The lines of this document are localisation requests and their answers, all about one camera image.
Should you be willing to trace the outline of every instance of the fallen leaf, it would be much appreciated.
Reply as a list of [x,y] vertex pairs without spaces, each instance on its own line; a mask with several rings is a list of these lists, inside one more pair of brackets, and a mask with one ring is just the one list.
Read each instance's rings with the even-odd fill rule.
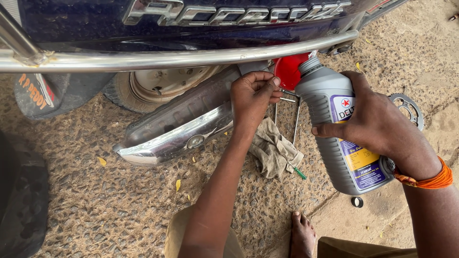
[[175,187],[177,188],[177,191],[176,191],[176,192],[178,192],[178,191],[179,191],[179,188],[180,188],[180,179],[177,180],[177,182],[175,182]]
[[101,163],[101,165],[103,167],[105,167],[105,165],[107,165],[107,161],[105,161],[105,159],[101,158],[101,157],[97,157],[99,159],[99,162]]

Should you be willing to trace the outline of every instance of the black tire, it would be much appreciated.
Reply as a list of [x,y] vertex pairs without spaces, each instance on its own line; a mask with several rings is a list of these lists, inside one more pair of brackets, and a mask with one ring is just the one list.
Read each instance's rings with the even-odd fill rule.
[[130,72],[117,73],[105,87],[102,94],[113,104],[136,113],[150,113],[163,103],[145,103],[133,95],[129,86]]

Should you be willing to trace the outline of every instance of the screwdriver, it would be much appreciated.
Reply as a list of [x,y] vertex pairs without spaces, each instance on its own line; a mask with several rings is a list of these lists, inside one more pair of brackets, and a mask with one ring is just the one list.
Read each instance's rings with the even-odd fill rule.
[[299,169],[297,169],[295,166],[293,166],[293,165],[290,163],[290,161],[288,161],[288,160],[287,160],[287,163],[289,163],[289,164],[293,167],[293,169],[298,173],[298,175],[301,176],[301,178],[303,178],[303,180],[306,180],[307,177],[306,177],[303,173],[301,173],[301,171],[300,171]]

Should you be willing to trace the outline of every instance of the bottle label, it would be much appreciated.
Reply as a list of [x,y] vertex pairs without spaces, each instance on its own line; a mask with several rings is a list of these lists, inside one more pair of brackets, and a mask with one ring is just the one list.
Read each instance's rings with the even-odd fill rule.
[[[345,123],[354,113],[354,96],[333,95],[330,98],[330,103],[334,123]],[[382,171],[383,168],[379,164],[379,154],[353,142],[338,140],[344,159],[359,189],[363,190],[386,180],[386,175]]]

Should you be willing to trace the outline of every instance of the engine oil bottle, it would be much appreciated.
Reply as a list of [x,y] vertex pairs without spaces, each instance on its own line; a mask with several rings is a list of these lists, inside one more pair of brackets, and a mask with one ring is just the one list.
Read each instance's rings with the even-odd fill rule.
[[[313,56],[298,67],[301,80],[295,92],[307,102],[312,126],[345,123],[354,112],[355,94],[351,80],[324,67]],[[393,179],[394,163],[352,142],[316,137],[330,180],[339,192],[360,195]]]

